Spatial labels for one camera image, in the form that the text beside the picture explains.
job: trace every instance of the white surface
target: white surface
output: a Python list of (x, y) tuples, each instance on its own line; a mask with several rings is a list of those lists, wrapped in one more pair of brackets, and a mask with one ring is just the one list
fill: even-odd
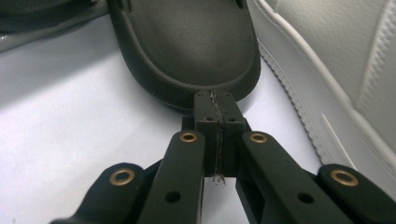
[[(317, 171), (303, 125), (265, 63), (239, 105), (253, 130)], [(71, 216), (107, 167), (161, 159), (183, 116), (135, 82), (108, 16), (0, 54), (0, 223)], [(206, 180), (202, 222), (248, 222), (234, 180)]]

